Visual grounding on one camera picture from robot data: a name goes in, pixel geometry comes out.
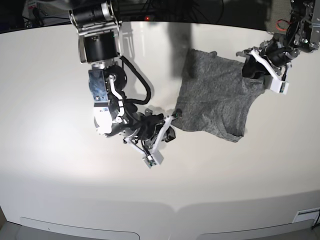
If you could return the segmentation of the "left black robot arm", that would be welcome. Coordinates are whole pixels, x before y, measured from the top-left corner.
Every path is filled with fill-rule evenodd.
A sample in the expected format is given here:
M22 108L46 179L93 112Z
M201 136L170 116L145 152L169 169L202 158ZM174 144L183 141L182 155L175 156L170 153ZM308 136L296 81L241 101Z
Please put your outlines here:
M312 53L320 47L320 2L318 0L292 0L290 20L284 33L274 33L272 39L262 42L258 47L238 52L245 57L242 76L259 79L270 76L272 71L282 81L290 63L301 52Z

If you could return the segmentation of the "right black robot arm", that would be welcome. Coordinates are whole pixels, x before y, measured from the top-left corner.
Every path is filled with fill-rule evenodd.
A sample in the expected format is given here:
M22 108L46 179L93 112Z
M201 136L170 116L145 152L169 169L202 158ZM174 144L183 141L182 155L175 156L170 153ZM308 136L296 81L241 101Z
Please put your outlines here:
M150 109L138 111L137 105L146 105L152 92L122 53L122 23L117 19L112 1L77 7L69 11L69 18L77 29L80 61L91 65L88 86L94 101L96 131L105 137L122 135L123 142L141 153L148 165L159 165L163 156L158 146L176 138L171 123L182 116L182 111L177 109L171 115L153 114ZM144 86L145 99L127 98L124 67Z

